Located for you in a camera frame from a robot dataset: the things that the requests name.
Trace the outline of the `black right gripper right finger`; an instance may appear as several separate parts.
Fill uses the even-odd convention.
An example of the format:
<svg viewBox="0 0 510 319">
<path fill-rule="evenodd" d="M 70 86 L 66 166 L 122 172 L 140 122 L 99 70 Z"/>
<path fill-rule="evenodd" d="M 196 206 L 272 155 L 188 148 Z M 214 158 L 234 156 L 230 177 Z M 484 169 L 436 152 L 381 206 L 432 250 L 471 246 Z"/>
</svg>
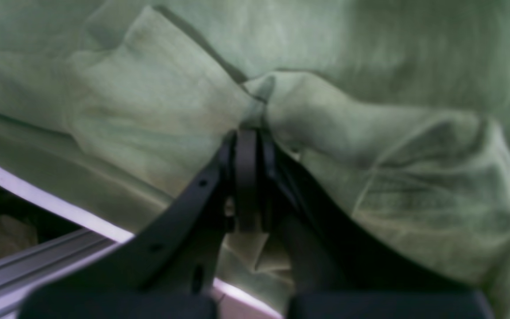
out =
<svg viewBox="0 0 510 319">
<path fill-rule="evenodd" d="M 401 256 L 352 222 L 301 165 L 257 133 L 261 230 L 285 246 L 289 319 L 493 319 L 484 295 Z"/>
</svg>

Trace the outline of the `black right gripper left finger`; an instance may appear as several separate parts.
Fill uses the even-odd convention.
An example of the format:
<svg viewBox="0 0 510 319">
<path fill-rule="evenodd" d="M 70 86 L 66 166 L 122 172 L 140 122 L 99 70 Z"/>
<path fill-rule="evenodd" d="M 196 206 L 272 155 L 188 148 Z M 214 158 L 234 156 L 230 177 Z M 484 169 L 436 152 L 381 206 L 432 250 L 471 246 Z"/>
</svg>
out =
<svg viewBox="0 0 510 319">
<path fill-rule="evenodd" d="M 217 319 L 220 245 L 239 218 L 225 204 L 256 175 L 258 134 L 231 132 L 158 219 L 102 259 L 32 292 L 20 319 Z"/>
</svg>

